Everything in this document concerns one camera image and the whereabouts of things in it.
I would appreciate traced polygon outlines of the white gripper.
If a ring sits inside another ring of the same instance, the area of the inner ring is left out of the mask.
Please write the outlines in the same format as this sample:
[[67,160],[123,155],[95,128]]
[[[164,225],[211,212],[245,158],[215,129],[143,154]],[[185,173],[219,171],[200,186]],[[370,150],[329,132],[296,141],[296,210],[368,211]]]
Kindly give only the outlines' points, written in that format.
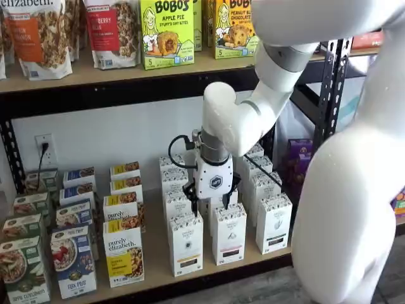
[[198,203],[202,200],[223,196],[223,207],[227,210],[230,198],[241,181],[239,174],[233,173],[233,159],[219,166],[196,158],[197,170],[193,171],[193,181],[182,186],[183,192],[191,202],[191,209],[197,217]]

